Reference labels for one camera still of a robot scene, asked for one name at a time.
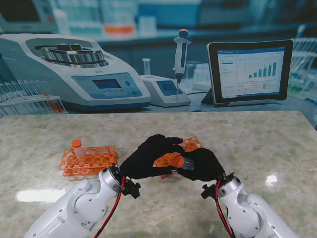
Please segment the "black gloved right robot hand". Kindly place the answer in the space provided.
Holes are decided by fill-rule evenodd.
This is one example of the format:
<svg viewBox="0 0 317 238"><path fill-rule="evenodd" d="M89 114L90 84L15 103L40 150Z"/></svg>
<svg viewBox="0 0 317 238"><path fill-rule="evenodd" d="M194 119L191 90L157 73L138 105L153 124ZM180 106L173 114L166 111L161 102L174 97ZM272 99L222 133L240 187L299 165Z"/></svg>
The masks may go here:
<svg viewBox="0 0 317 238"><path fill-rule="evenodd" d="M193 170L177 169L178 173L187 179L212 181L223 178L225 174L225 170L217 157L209 149L199 148L191 152L184 152L182 156L194 162Z"/></svg>

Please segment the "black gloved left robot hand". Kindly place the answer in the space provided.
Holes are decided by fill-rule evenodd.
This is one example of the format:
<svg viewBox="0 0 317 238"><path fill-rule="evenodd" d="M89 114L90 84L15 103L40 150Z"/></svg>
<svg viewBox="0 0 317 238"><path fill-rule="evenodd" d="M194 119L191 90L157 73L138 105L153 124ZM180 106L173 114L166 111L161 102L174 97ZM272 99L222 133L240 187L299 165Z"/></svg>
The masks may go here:
<svg viewBox="0 0 317 238"><path fill-rule="evenodd" d="M120 165L120 173L130 179L145 179L161 175L171 174L177 171L176 167L154 167L154 161L167 153L184 153L180 143L182 138L166 137L156 134L144 141L137 150L132 153Z"/></svg>

